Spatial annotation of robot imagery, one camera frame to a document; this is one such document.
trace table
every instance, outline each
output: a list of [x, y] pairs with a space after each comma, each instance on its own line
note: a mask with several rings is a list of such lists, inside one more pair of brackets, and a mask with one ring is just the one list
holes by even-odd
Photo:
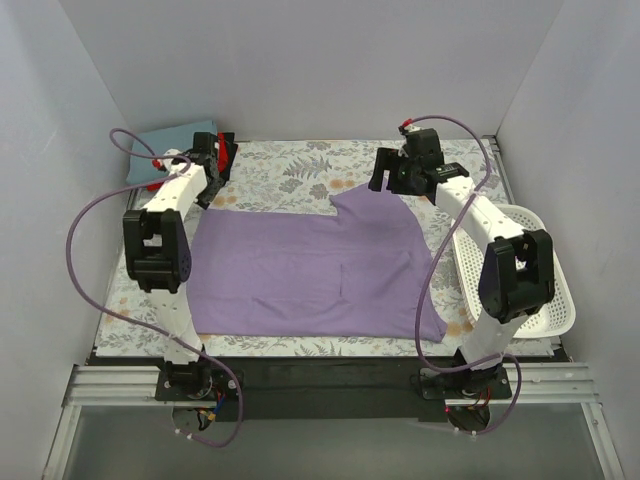
[[[212, 208], [254, 212], [287, 212], [335, 215], [329, 201], [369, 180], [378, 147], [399, 147], [399, 141], [265, 141], [241, 143], [231, 181], [214, 199]], [[485, 167], [473, 140], [443, 140], [447, 162], [458, 162], [478, 181]], [[492, 155], [493, 172], [484, 193], [493, 202], [508, 203], [505, 184]], [[140, 207], [149, 192], [135, 199]], [[418, 219], [432, 252], [440, 245], [451, 219], [426, 198], [402, 197]], [[193, 206], [185, 219], [189, 240], [198, 225], [201, 209]], [[423, 341], [426, 355], [451, 356], [472, 330], [453, 252], [448, 248], [431, 284], [433, 303], [448, 323], [442, 343]], [[106, 306], [124, 315], [154, 323], [155, 312], [137, 283], [129, 279], [121, 253]], [[203, 335], [207, 352], [216, 356], [414, 356], [413, 339], [373, 337], [259, 337]], [[96, 337], [98, 357], [158, 357], [167, 340], [154, 332], [103, 315]], [[507, 351], [521, 356], [553, 355], [549, 339], [514, 340]]]

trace gray wall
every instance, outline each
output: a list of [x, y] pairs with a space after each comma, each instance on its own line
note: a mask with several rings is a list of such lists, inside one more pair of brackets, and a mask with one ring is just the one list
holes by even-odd
[[133, 128], [307, 139], [392, 138], [427, 112], [495, 134], [562, 0], [61, 3]]
[[[0, 0], [0, 64], [0, 478], [36, 479], [98, 322], [67, 279], [66, 231], [83, 204], [122, 184], [107, 133], [124, 121], [57, 1]], [[75, 252], [102, 299], [123, 201], [97, 210]]]
[[640, 478], [640, 4], [567, 0], [498, 139], [516, 200], [556, 242], [627, 478]]

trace white wall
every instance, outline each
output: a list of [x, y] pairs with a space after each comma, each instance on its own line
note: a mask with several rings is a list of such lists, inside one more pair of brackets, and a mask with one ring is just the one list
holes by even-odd
[[[98, 321], [67, 279], [66, 231], [83, 204], [122, 185], [107, 133], [124, 121], [55, 0], [0, 0], [0, 65], [0, 478], [36, 479]], [[123, 199], [97, 210], [75, 251], [101, 299]]]
[[640, 478], [640, 4], [567, 0], [498, 140], [516, 200], [553, 235], [627, 478]]
[[391, 138], [436, 112], [495, 134], [562, 0], [61, 3], [132, 127], [213, 116], [299, 139]]

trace leaf pattern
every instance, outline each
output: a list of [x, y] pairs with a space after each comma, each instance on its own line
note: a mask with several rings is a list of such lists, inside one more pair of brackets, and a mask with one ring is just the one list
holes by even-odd
[[[214, 199], [211, 208], [251, 212], [286, 212], [335, 215], [329, 192], [340, 193], [368, 182], [373, 171], [376, 149], [399, 147], [397, 141], [313, 141], [249, 142], [240, 145], [231, 172], [231, 181]], [[479, 148], [471, 140], [443, 140], [450, 162], [459, 162], [478, 181], [484, 175]], [[495, 165], [487, 187], [489, 199], [506, 203], [502, 182]], [[153, 194], [140, 192], [135, 207], [141, 207]], [[429, 202], [417, 197], [401, 197], [416, 215], [425, 241], [435, 251], [451, 225], [451, 218]], [[196, 232], [202, 210], [192, 207], [185, 219], [189, 240]], [[464, 301], [460, 292], [452, 249], [445, 250], [431, 285], [434, 306], [449, 323], [461, 327]], [[106, 306], [115, 311], [155, 324], [155, 311], [136, 282], [127, 276], [121, 254]], [[467, 333], [447, 335], [442, 343], [422, 342], [429, 355], [452, 355]], [[154, 332], [103, 316], [96, 337], [99, 356], [161, 356], [168, 340]], [[413, 340], [371, 337], [256, 337], [204, 335], [207, 351], [216, 356], [415, 356]], [[548, 339], [515, 340], [509, 351], [519, 355], [549, 355]]]

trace folded garment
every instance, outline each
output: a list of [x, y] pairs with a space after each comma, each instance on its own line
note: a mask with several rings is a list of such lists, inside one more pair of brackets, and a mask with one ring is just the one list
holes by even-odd
[[[431, 253], [396, 195], [358, 186], [331, 197], [337, 216], [207, 210], [187, 284], [198, 333], [414, 336]], [[423, 338], [446, 323], [430, 295]]]

